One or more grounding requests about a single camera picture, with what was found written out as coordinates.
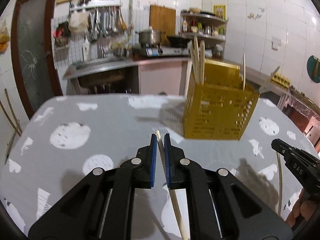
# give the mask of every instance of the brown door frame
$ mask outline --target brown door frame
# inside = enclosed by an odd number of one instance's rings
[[[20,60],[19,60],[19,47],[18,47],[18,19],[20,6],[29,0],[17,0],[13,12],[12,27],[11,27],[11,58],[14,79],[17,85],[17,90],[29,119],[33,116],[35,111],[32,109],[31,103],[28,98],[26,88],[24,86]],[[54,5],[56,0],[47,0],[44,12],[44,51],[46,53],[46,61],[50,85],[52,92],[55,96],[62,96],[58,73],[54,67],[52,47],[51,47],[51,19],[53,18]]]

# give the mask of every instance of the human hand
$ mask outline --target human hand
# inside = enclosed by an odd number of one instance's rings
[[[285,221],[291,228],[296,223],[296,218],[298,216],[302,215],[305,220],[308,221],[318,207],[318,203],[314,201],[307,200],[302,203],[304,192],[305,190],[303,189],[299,195],[299,199],[294,204],[292,211]]]

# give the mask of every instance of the gas stove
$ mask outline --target gas stove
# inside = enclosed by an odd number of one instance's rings
[[[133,47],[132,48],[133,54],[138,54],[144,57],[188,57],[190,55],[189,49],[186,48],[173,48],[173,47]],[[206,57],[212,57],[212,50],[207,49],[205,50]]]

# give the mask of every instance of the sink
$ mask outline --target sink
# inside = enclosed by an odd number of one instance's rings
[[[126,57],[106,57],[106,58],[99,58],[95,60],[90,60],[86,62],[76,62],[73,65],[75,66],[76,70],[85,69],[89,67],[94,67],[97,65],[104,65],[112,62],[118,62],[127,60]]]

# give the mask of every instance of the white bottle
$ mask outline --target white bottle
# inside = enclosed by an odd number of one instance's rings
[[[84,43],[82,45],[83,52],[83,61],[91,60],[91,44],[87,39],[87,36],[84,39]]]

